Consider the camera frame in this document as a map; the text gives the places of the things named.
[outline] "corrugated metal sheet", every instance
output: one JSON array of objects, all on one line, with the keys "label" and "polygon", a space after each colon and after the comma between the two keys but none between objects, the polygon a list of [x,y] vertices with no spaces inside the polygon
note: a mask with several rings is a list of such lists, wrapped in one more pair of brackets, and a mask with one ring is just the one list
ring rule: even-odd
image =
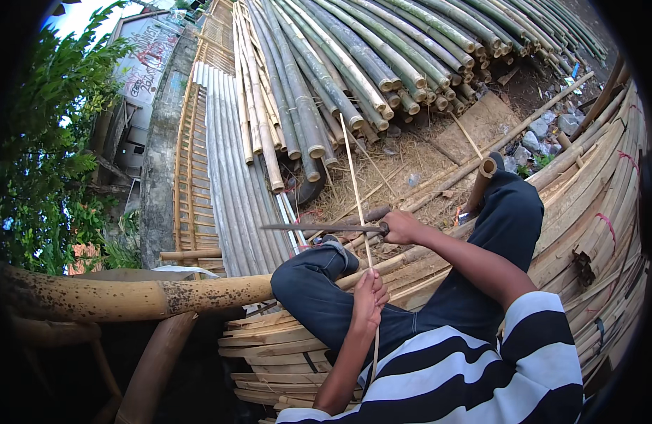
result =
[{"label": "corrugated metal sheet", "polygon": [[204,64],[195,66],[194,75],[208,89],[208,169],[223,265],[230,277],[271,273],[290,257],[291,247],[282,231],[259,228],[283,220],[261,161],[244,162],[235,79]]}]

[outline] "concrete wall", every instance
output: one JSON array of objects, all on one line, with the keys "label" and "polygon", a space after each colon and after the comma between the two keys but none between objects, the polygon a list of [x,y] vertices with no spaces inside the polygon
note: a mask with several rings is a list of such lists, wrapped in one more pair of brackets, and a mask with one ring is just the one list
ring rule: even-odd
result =
[{"label": "concrete wall", "polygon": [[188,25],[182,33],[152,104],[140,187],[140,254],[145,269],[160,266],[159,252],[175,250],[173,174],[182,98],[196,54],[193,29]]}]

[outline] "knife handle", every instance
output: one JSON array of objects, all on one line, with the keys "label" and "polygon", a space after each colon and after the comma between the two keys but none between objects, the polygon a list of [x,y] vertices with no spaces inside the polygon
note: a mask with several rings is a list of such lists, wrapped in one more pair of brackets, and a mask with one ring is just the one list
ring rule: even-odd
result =
[{"label": "knife handle", "polygon": [[385,238],[390,233],[390,226],[387,223],[380,223],[380,235]]}]

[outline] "roof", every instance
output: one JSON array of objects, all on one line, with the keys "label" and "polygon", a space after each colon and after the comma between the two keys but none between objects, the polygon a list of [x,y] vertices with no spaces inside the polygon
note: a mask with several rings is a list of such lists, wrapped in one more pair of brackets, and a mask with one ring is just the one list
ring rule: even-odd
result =
[{"label": "roof", "polygon": [[157,10],[156,12],[138,13],[137,15],[126,16],[125,18],[121,18],[118,20],[117,25],[114,27],[114,30],[110,35],[109,42],[111,43],[119,37],[119,35],[121,34],[121,27],[123,27],[123,25],[127,22],[132,22],[134,20],[139,20],[144,18],[150,18],[152,16],[162,15],[164,13],[170,13],[170,12],[171,12],[170,10]]}]

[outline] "graffiti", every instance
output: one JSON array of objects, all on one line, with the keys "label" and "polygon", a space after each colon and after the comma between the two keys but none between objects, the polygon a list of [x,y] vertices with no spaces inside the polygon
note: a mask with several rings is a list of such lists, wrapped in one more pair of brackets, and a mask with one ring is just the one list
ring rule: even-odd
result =
[{"label": "graffiti", "polygon": [[151,104],[178,36],[170,27],[148,19],[139,30],[132,30],[124,37],[135,49],[118,67],[121,74],[118,77],[124,84],[123,94]]}]

